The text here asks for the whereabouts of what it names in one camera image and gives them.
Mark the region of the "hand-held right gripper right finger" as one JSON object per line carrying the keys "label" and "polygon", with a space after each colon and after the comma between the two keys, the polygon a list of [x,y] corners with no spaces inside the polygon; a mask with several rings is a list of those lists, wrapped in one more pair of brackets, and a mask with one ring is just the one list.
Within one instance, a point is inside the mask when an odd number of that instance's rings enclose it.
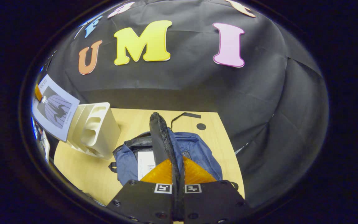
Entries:
{"label": "hand-held right gripper right finger", "polygon": [[236,182],[217,181],[191,159],[183,159],[185,224],[237,224],[250,215],[251,208]]}

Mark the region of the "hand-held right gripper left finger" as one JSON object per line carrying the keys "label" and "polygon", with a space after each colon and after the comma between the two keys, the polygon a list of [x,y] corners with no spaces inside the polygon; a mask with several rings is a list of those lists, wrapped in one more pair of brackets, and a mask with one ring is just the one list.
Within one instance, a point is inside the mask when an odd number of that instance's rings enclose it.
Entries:
{"label": "hand-held right gripper left finger", "polygon": [[176,186],[169,159],[141,180],[128,180],[107,208],[138,224],[173,224]]}

